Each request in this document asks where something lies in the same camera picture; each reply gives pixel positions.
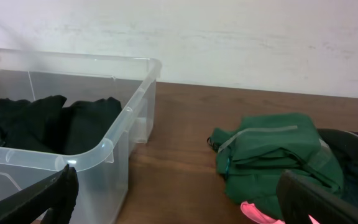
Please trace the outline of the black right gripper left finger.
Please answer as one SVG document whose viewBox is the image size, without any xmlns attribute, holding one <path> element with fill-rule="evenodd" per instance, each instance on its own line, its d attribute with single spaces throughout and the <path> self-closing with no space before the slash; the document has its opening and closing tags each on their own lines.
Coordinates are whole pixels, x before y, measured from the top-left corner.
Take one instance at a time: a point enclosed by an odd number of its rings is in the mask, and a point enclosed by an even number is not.
<svg viewBox="0 0 358 224">
<path fill-rule="evenodd" d="M 0 201 L 0 224 L 68 224 L 76 205 L 79 182 L 74 167 L 63 170 Z"/>
</svg>

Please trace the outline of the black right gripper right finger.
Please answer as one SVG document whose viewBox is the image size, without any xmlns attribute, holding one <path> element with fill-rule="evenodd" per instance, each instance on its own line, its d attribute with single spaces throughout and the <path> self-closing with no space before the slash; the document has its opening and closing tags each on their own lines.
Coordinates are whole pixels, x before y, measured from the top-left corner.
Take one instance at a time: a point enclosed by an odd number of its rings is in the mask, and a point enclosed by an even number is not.
<svg viewBox="0 0 358 224">
<path fill-rule="evenodd" d="M 286 170 L 276 195 L 286 224 L 358 224 L 358 208 Z"/>
</svg>

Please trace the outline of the dark green garment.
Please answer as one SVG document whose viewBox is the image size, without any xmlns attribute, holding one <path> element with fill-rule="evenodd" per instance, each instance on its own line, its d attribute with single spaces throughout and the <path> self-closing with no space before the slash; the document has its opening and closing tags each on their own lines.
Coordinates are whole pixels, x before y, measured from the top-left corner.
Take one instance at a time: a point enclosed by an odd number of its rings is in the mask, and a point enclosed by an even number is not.
<svg viewBox="0 0 358 224">
<path fill-rule="evenodd" d="M 336 196 L 343 193 L 339 162 L 305 114 L 247 116 L 234 131 L 215 128 L 208 144 L 217 154 L 216 171 L 226 182 L 226 195 L 274 219 L 283 218 L 276 187 L 285 170 Z"/>
</svg>

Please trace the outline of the clear plastic storage bin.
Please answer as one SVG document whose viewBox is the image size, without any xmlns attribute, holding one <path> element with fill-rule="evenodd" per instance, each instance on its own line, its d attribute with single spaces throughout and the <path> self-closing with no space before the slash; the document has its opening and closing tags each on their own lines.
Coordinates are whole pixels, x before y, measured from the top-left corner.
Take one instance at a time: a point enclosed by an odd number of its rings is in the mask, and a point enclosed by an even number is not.
<svg viewBox="0 0 358 224">
<path fill-rule="evenodd" d="M 0 204 L 55 182 L 70 223 L 114 223 L 129 187 L 129 156 L 148 141 L 162 64 L 153 58 L 0 49 Z"/>
</svg>

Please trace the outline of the salmon pink garment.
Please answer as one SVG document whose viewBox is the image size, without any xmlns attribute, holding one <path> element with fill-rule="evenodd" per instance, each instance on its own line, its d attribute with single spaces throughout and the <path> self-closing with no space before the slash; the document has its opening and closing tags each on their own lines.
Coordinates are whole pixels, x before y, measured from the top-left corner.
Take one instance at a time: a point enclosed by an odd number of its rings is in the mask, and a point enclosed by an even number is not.
<svg viewBox="0 0 358 224">
<path fill-rule="evenodd" d="M 253 203 L 242 202 L 240 209 L 247 218 L 258 224 L 285 224 L 281 220 L 276 220 L 262 213 Z"/>
</svg>

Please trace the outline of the black garment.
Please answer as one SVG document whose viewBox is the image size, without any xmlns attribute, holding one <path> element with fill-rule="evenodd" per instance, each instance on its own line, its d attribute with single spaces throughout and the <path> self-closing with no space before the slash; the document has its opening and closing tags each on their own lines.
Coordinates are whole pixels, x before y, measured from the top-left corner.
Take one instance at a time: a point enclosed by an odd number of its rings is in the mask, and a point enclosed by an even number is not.
<svg viewBox="0 0 358 224">
<path fill-rule="evenodd" d="M 113 97 L 76 101 L 62 95 L 34 102 L 0 99 L 0 147 L 63 155 L 96 147 L 122 111 Z"/>
<path fill-rule="evenodd" d="M 358 175 L 358 132 L 337 129 L 318 129 L 323 141 L 336 156 L 343 172 Z"/>
</svg>

